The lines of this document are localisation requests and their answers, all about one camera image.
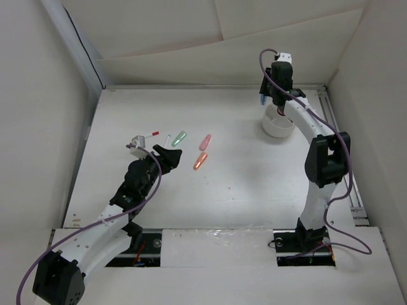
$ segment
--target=white container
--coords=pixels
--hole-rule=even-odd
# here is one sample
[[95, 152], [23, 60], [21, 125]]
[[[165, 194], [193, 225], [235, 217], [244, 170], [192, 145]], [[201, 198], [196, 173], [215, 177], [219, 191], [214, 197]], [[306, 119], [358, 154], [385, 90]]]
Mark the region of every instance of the white container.
[[267, 106], [261, 123], [267, 134], [280, 139], [290, 136], [295, 129], [294, 123], [287, 117], [278, 114], [277, 108], [273, 104]]

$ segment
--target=white panel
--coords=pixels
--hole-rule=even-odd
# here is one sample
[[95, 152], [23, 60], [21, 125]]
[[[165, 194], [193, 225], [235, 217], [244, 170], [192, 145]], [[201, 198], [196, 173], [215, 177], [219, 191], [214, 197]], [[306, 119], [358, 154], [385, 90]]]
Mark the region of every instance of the white panel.
[[[50, 229], [0, 232], [1, 304], [15, 304], [17, 288], [28, 268], [47, 248], [50, 234]], [[34, 304], [32, 285], [35, 270], [28, 277], [22, 293], [24, 305]]]
[[368, 0], [215, 0], [224, 39], [363, 8]]
[[407, 2], [373, 0], [329, 85], [338, 124], [352, 137], [358, 186], [380, 226], [407, 295]]
[[60, 226], [87, 89], [41, 1], [0, 1], [0, 228]]
[[272, 240], [271, 229], [163, 230], [161, 267], [275, 267]]
[[[316, 91], [306, 91], [321, 111]], [[159, 130], [147, 148], [167, 134], [188, 135], [178, 148], [180, 165], [163, 177], [156, 197], [135, 218], [147, 228], [295, 227], [304, 208], [309, 144], [295, 130], [273, 139], [261, 127], [265, 107], [258, 87], [107, 90], [100, 98], [65, 227], [93, 222], [123, 182], [134, 161], [125, 144]], [[213, 138], [207, 161], [193, 170], [204, 137]], [[345, 193], [340, 184], [335, 194]], [[335, 203], [335, 223], [353, 224], [350, 203]]]
[[[80, 304], [404, 304], [378, 229], [351, 232], [372, 247], [371, 256], [337, 248], [336, 268], [256, 266], [255, 262], [230, 268], [105, 268], [86, 287]], [[349, 243], [348, 238], [331, 234], [333, 241]], [[212, 249], [206, 251], [204, 245], [195, 254], [210, 254]], [[220, 252], [225, 249], [219, 246]], [[273, 249], [265, 246], [263, 250]], [[46, 303], [37, 298], [35, 305]]]
[[63, 0], [104, 58], [222, 40], [214, 0]]
[[[362, 10], [281, 27], [220, 43], [165, 53], [101, 60], [121, 84], [259, 84], [259, 52], [293, 54], [294, 81], [325, 83], [356, 30]], [[265, 56], [270, 64], [272, 56]]]

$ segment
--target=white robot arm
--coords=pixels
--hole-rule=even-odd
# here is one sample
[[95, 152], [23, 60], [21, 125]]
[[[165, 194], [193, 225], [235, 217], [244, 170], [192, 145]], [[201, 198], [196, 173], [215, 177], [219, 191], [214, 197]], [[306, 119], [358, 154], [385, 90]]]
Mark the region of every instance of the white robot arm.
[[[348, 173], [346, 154], [341, 141], [332, 129], [310, 115], [308, 110], [311, 107], [305, 94], [300, 89], [293, 88], [291, 60], [288, 53], [276, 54], [271, 68], [264, 70], [267, 76], [264, 77], [260, 88], [261, 100], [264, 101], [263, 97], [271, 97], [277, 106], [277, 112], [290, 119], [310, 144], [305, 162], [305, 173], [310, 182], [304, 211], [295, 230], [274, 232], [275, 240], [280, 241], [279, 247], [276, 248], [277, 253], [290, 254], [307, 253], [323, 243], [324, 238], [329, 238], [324, 215], [336, 186]], [[349, 135], [346, 132], [338, 135], [349, 151]]]
[[76, 305], [91, 277], [118, 254], [140, 248], [142, 227], [132, 220], [147, 202], [156, 179], [177, 168], [182, 155], [179, 149], [159, 145], [153, 149], [158, 155], [149, 153], [129, 165], [125, 181], [99, 215], [101, 224], [79, 233], [58, 252], [49, 251], [39, 261], [32, 288], [36, 295], [51, 305]]

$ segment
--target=white tabletop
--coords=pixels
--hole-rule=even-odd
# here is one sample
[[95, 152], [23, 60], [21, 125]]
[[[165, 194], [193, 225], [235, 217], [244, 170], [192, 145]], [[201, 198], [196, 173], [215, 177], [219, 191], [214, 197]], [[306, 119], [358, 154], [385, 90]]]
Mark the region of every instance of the white tabletop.
[[[322, 115], [314, 90], [305, 91]], [[288, 139], [261, 127], [265, 106], [258, 88], [104, 90], [95, 113], [64, 227], [93, 222], [135, 160], [125, 145], [156, 130], [147, 148], [182, 130], [180, 165], [162, 180], [155, 198], [135, 218], [144, 228], [295, 227], [308, 191], [304, 162], [309, 144], [298, 129]], [[212, 134], [198, 171], [198, 147]], [[340, 184], [335, 194], [343, 194]], [[353, 226], [349, 201], [332, 206], [336, 224]]]

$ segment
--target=small tube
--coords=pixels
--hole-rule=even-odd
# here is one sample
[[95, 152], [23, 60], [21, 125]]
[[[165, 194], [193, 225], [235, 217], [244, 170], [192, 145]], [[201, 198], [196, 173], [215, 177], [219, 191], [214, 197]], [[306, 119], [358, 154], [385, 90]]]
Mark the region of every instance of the small tube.
[[198, 170], [201, 165], [205, 162], [205, 160], [208, 158], [208, 154], [206, 152], [203, 152], [199, 158], [197, 159], [197, 162], [195, 162], [193, 169]]
[[199, 146], [199, 150], [200, 150], [200, 151], [206, 150], [206, 148], [207, 148], [208, 145], [209, 145], [209, 142], [210, 142], [211, 138], [212, 138], [212, 135], [207, 135], [207, 136], [204, 138], [204, 140], [202, 141], [201, 145]]
[[186, 137], [186, 132], [180, 132], [179, 135], [172, 141], [171, 146], [176, 147]]
[[165, 148], [165, 146], [167, 146], [168, 141], [170, 140], [170, 138], [171, 138], [171, 135], [167, 135], [167, 139], [165, 140], [165, 143], [164, 143], [164, 148]]
[[159, 134], [160, 134], [160, 132], [153, 132], [153, 133], [150, 133], [149, 135], [145, 135], [144, 138], [148, 139], [148, 138], [154, 137], [155, 135], [159, 135]]

